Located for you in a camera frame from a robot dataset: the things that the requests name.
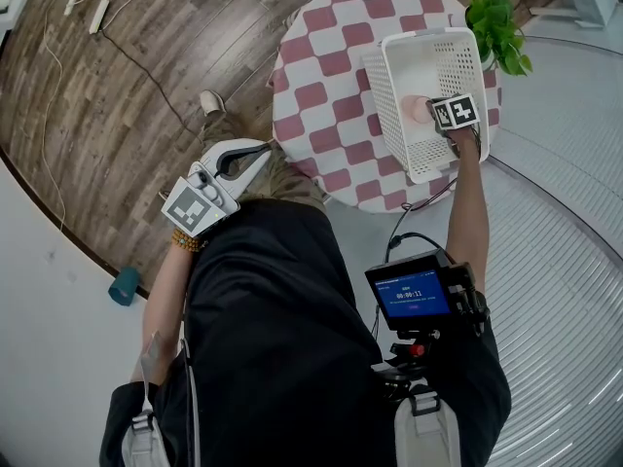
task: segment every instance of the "blue screen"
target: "blue screen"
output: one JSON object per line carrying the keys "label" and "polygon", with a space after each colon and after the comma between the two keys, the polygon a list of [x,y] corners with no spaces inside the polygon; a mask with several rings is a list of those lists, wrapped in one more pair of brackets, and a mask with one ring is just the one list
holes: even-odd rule
{"label": "blue screen", "polygon": [[449,314],[434,270],[375,282],[389,318]]}

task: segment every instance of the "black shirt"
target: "black shirt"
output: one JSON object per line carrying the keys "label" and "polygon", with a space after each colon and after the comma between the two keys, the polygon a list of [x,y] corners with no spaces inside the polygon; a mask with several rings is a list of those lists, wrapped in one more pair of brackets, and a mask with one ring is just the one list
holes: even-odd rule
{"label": "black shirt", "polygon": [[[427,377],[457,414],[463,466],[484,465],[510,393],[491,326],[481,339],[463,330],[436,343]],[[320,211],[265,199],[222,223],[196,260],[185,331],[203,465],[395,465],[395,408],[381,399],[370,369],[381,352]],[[186,466],[179,357],[150,393],[169,461]],[[121,440],[142,401],[140,382],[115,390],[100,464],[124,464]]]}

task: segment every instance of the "round table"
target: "round table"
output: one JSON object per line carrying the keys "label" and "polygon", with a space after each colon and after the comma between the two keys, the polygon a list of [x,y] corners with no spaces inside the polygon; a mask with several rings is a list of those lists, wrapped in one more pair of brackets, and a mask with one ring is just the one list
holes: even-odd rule
{"label": "round table", "polygon": [[[269,80],[273,137],[287,159],[337,200],[370,212],[401,211],[456,175],[415,185],[381,134],[361,52],[385,36],[450,26],[458,0],[312,0],[281,40]],[[499,123],[499,71],[484,73],[489,125]],[[490,137],[493,140],[494,129]]]}

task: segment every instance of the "green plant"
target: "green plant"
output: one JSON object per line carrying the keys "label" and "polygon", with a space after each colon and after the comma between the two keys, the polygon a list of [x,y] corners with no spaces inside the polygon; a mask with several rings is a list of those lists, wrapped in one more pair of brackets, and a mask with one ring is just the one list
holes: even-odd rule
{"label": "green plant", "polygon": [[513,21],[513,6],[509,0],[471,0],[465,21],[476,36],[483,62],[493,54],[506,74],[526,76],[526,70],[532,72],[530,59],[521,53],[525,39],[516,34],[522,31]]}

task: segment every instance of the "red button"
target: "red button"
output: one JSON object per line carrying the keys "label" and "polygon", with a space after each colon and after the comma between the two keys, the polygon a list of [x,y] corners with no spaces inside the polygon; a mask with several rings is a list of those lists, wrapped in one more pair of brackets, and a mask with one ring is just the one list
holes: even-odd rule
{"label": "red button", "polygon": [[421,344],[412,344],[409,347],[409,352],[411,353],[411,356],[423,356],[424,346]]}

